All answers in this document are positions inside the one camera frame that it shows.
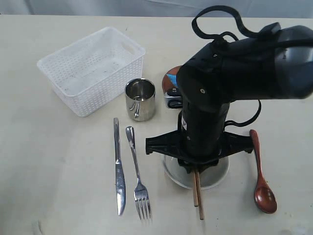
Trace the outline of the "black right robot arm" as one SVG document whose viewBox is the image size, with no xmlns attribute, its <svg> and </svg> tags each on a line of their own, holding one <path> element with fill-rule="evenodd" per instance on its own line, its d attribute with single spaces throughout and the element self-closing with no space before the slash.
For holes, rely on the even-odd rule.
<svg viewBox="0 0 313 235">
<path fill-rule="evenodd" d="M 213 41 L 183 64 L 178 128 L 147 138 L 146 154 L 168 155 L 193 165 L 253 150 L 250 137 L 225 131 L 231 102 L 304 99 L 313 92 L 313 31 L 297 25 L 268 38 Z"/>
</svg>

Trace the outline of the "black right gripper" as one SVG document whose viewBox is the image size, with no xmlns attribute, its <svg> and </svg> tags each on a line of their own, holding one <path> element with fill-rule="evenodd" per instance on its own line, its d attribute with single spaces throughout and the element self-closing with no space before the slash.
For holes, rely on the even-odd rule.
<svg viewBox="0 0 313 235">
<path fill-rule="evenodd" d="M 253 123 L 250 118 L 245 122 L 226 120 L 229 104 L 223 104 L 213 112 L 205 112 L 186 99 L 178 116 L 175 131 L 147 138 L 145 153 L 154 152 L 174 157 L 187 172 L 198 166 L 201 171 L 218 163 L 219 159 L 245 151 L 253 151 L 249 136 L 226 132 L 227 126 L 244 127 Z"/>
</svg>

